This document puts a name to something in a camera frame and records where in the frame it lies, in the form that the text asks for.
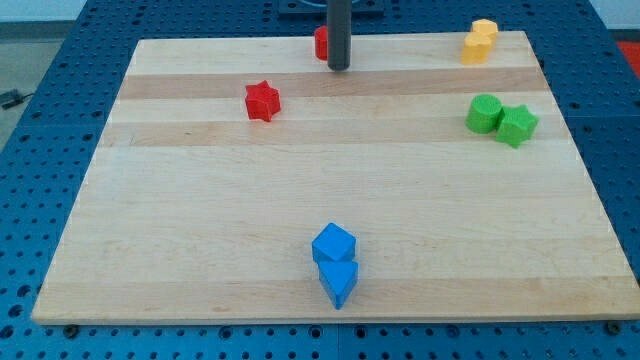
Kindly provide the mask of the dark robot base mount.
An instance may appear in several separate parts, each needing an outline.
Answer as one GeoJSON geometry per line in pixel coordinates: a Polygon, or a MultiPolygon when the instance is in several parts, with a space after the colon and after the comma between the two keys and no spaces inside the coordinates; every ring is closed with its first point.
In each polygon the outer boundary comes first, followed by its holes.
{"type": "MultiPolygon", "coordinates": [[[[303,16],[321,16],[326,14],[326,0],[277,0],[277,12],[280,18],[299,18],[303,16]]],[[[352,0],[353,15],[383,15],[385,0],[352,0]]]]}

